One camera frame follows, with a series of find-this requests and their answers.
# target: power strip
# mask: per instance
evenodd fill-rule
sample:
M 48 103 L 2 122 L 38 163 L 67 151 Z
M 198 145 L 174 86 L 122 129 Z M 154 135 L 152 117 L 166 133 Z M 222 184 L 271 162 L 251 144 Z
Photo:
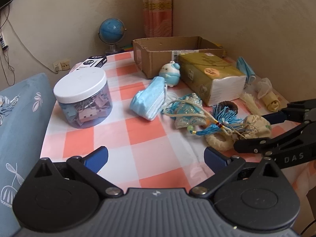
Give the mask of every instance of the power strip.
M 3 51 L 7 50 L 7 48 L 9 48 L 9 45 L 5 41 L 4 36 L 3 36 L 3 32 L 1 29 L 0 29 L 0 43 L 1 43 L 1 48 Z

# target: cardboard box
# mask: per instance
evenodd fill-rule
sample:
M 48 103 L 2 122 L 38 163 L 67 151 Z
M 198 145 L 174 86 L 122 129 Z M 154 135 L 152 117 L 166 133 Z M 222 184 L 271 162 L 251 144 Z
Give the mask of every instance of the cardboard box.
M 148 78 L 158 76 L 161 67 L 177 61 L 185 52 L 211 52 L 219 57 L 224 50 L 201 37 L 159 37 L 133 41 L 134 60 Z
M 237 99 L 246 75 L 213 53 L 179 55 L 181 79 L 207 106 Z

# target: beige pouch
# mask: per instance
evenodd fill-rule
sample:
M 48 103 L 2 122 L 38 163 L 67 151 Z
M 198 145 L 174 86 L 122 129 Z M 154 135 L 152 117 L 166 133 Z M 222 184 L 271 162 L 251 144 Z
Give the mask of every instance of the beige pouch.
M 258 115 L 249 115 L 244 119 L 245 132 L 243 135 L 247 139 L 271 137 L 272 128 L 269 121 Z

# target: plastic jar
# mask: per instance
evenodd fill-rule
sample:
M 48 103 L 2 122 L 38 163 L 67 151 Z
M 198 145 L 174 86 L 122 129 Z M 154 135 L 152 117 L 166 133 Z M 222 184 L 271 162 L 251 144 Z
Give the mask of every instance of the plastic jar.
M 85 68 L 64 76 L 54 95 L 69 125 L 88 128 L 102 122 L 112 110 L 112 100 L 103 69 Z

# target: blue tassel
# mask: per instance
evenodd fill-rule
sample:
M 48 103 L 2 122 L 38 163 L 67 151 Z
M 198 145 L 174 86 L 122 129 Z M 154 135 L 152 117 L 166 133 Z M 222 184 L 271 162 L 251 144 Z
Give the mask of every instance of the blue tassel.
M 186 97 L 190 96 L 191 94 L 187 94 L 181 98 L 178 98 L 178 100 L 185 100 Z M 175 110 L 179 107 L 180 102 L 174 102 L 173 104 L 171 104 L 170 108 L 166 109 L 166 112 L 169 114 L 174 114 Z
M 234 125 L 234 129 L 235 130 L 240 130 L 243 128 L 242 122 L 243 119 L 242 118 L 237 118 L 237 114 L 236 111 L 232 111 L 230 110 L 228 107 L 224 107 L 222 110 L 218 110 L 217 109 L 218 105 L 213 106 L 213 117 L 220 122 L 221 124 L 223 124 L 223 122 L 228 122 L 228 128 L 233 129 L 230 125 L 231 124 L 240 124 L 240 125 Z M 216 132 L 220 132 L 221 129 L 215 125 L 215 124 L 211 124 L 210 126 L 208 126 L 207 128 L 205 128 L 202 131 L 197 131 L 196 135 L 207 135 L 207 134 L 213 134 Z

